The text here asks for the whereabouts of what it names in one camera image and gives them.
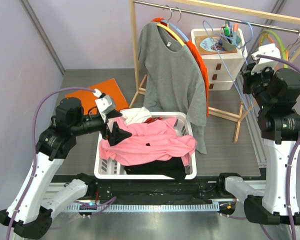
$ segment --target pen holder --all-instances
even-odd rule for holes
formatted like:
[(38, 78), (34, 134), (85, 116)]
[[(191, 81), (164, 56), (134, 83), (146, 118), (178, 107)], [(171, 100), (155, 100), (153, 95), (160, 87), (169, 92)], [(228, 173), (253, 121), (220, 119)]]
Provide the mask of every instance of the pen holder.
[[(221, 42), (222, 42), (222, 47), (224, 48), (224, 50), (226, 50), (227, 52), (232, 52), (233, 50), (236, 49), (236, 45), (233, 43), (230, 43), (228, 41), (227, 38), (222, 37), (221, 38)], [(239, 45), (241, 43), (241, 38), (239, 36), (236, 36), (236, 44)]]

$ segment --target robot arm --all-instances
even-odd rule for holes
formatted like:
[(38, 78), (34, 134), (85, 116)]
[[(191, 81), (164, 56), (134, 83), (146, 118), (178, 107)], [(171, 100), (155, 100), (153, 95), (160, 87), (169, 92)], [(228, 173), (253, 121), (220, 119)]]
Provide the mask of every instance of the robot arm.
[[(258, 60), (256, 56), (260, 53), (280, 58), (280, 52), (273, 43), (259, 47), (252, 58)], [(286, 205), (288, 159), (300, 136), (300, 115), (293, 109), (300, 95), (300, 73), (289, 68), (274, 72), (276, 64), (276, 61), (261, 58), (242, 72), (243, 93), (252, 94), (260, 108), (257, 122), (267, 155), (265, 192), (256, 191), (237, 174), (221, 175), (219, 182), (224, 184), (225, 193), (233, 194), (244, 203), (244, 212), (250, 222), (263, 225), (290, 224), (290, 208), (295, 224), (300, 225), (296, 197), (300, 145), (291, 166), (290, 206)]]
[(29, 179), (32, 184), (15, 216), (12, 227), (23, 238), (40, 239), (50, 228), (53, 219), (75, 200), (95, 192), (96, 182), (88, 175), (80, 173), (76, 178), (53, 197), (43, 199), (44, 194), (58, 168), (69, 151), (76, 145), (76, 137), (100, 131), (102, 138), (111, 146), (129, 138), (132, 134), (120, 129), (116, 122), (112, 131), (108, 119), (120, 117), (115, 110), (112, 98), (96, 89), (95, 100), (98, 114), (84, 115), (81, 101), (77, 98), (64, 98), (55, 109), (52, 124), (43, 131), (36, 145), (37, 169), (31, 176), (33, 165), (12, 204), (0, 211), (0, 223), (8, 226), (16, 205), (23, 194)]

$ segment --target orange board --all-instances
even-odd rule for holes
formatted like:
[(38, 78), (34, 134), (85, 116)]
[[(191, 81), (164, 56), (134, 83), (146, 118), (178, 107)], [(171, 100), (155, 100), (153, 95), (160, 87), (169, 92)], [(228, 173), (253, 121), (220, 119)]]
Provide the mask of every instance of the orange board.
[[(122, 109), (128, 109), (129, 105), (122, 94), (116, 80), (111, 78), (107, 81), (98, 83), (96, 85), (88, 86), (89, 89), (98, 89), (100, 92), (105, 93), (112, 97), (115, 103), (115, 110), (120, 111)], [(97, 97), (92, 92), (83, 90), (75, 91), (65, 95), (66, 98), (77, 98), (81, 100), (82, 107), (84, 108), (84, 114), (88, 114), (88, 110), (96, 106), (95, 100)], [(97, 109), (91, 111), (93, 114), (97, 114)]]

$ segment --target pink shirt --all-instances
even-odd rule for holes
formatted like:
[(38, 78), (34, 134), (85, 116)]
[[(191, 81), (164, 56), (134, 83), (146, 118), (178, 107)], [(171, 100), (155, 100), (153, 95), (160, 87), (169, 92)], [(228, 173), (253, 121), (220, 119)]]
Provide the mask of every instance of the pink shirt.
[(107, 140), (102, 139), (99, 144), (99, 157), (111, 158), (123, 166), (181, 157), (183, 165), (188, 166), (190, 156), (195, 152), (197, 141), (190, 135), (177, 136), (174, 129), (176, 120), (174, 117), (149, 124), (133, 123), (126, 126), (122, 118), (117, 117), (115, 121), (119, 128), (132, 133), (132, 136), (115, 146), (110, 146)]

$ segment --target wooden clothes rack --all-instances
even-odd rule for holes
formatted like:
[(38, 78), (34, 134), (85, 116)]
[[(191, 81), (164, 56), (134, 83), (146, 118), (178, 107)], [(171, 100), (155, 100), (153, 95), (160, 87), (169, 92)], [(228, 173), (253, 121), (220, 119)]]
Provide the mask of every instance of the wooden clothes rack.
[[(246, 9), (246, 8), (235, 7), (235, 6), (224, 5), (224, 4), (218, 4), (218, 3), (212, 3), (212, 2), (201, 1), (201, 0), (170, 0), (170, 1), (181, 3), (181, 4), (193, 5), (193, 6), (197, 6), (197, 7), (217, 9), (217, 10), (221, 10), (221, 11), (244, 14), (244, 15), (269, 19), (269, 20), (275, 20), (275, 21), (280, 21), (280, 22), (285, 22), (285, 23), (293, 23), (293, 24), (299, 24), (300, 25), (300, 18), (299, 17), (280, 15), (280, 14), (275, 14), (275, 13), (270, 13), (270, 12)], [(201, 13), (201, 12), (195, 12), (195, 11), (189, 11), (189, 10), (184, 10), (184, 9), (179, 9), (179, 8), (174, 8), (174, 7), (168, 7), (168, 6), (164, 6), (164, 5), (159, 5), (159, 4), (154, 4), (154, 3), (144, 2), (144, 1), (139, 1), (139, 0), (129, 0), (130, 22), (131, 22), (131, 32), (132, 32), (132, 45), (133, 45), (133, 63), (134, 63), (134, 75), (135, 75), (135, 87), (136, 87), (135, 95), (134, 95), (134, 97), (133, 97), (133, 99), (130, 103), (130, 106), (129, 106), (130, 108), (134, 105), (137, 97), (140, 94), (141, 95), (146, 94), (146, 89), (143, 88), (143, 85), (144, 85), (144, 83), (147, 79), (147, 75), (145, 75), (142, 78), (142, 81), (140, 82), (139, 66), (138, 66), (138, 38), (137, 38), (138, 36), (137, 36), (136, 6), (135, 6), (135, 4), (141, 4), (141, 5), (146, 5), (146, 6), (161, 8), (161, 9), (171, 9), (171, 10), (175, 10), (177, 12), (186, 13), (186, 14), (192, 14), (192, 15), (203, 16), (203, 17), (208, 17), (208, 18), (228, 20), (228, 21), (235, 22), (235, 23), (247, 24), (246, 22), (244, 22), (242, 20), (238, 20), (238, 19), (226, 18), (226, 17), (222, 17), (222, 16), (215, 16), (215, 15)], [(277, 26), (265, 25), (265, 24), (259, 24), (259, 23), (253, 23), (253, 22), (251, 23), (251, 25), (256, 26), (256, 27), (274, 29), (274, 30), (283, 31), (283, 32), (290, 32), (290, 33), (296, 33), (296, 34), (299, 33), (299, 31), (296, 30), (296, 29), (289, 29), (289, 28), (283, 28), (283, 27), (277, 27)], [(293, 57), (290, 59), (290, 62), (293, 62), (298, 57), (299, 54), (300, 54), (300, 47), (295, 52)], [(213, 107), (209, 107), (209, 114), (213, 115), (213, 116), (220, 117), (220, 118), (227, 119), (229, 121), (236, 122), (236, 127), (235, 127), (235, 131), (234, 131), (234, 138), (233, 138), (233, 142), (236, 143), (238, 141), (238, 137), (239, 137), (241, 122), (248, 115), (248, 113), (252, 109), (252, 107), (253, 106), (250, 106), (248, 110), (243, 111), (244, 104), (241, 102), (240, 105), (239, 105), (238, 114), (223, 111), (223, 110), (216, 109), (216, 108), (213, 108)]]

